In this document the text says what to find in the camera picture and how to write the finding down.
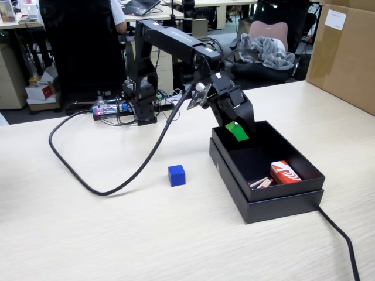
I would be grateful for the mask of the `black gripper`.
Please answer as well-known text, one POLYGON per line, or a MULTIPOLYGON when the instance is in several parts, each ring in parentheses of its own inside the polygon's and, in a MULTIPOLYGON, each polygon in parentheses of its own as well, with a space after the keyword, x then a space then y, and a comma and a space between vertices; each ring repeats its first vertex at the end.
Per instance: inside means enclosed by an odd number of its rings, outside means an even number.
POLYGON ((227 129, 238 142, 249 139, 246 132, 255 132, 254 108, 239 86, 224 73, 209 77, 213 90, 208 102, 220 127, 227 129))

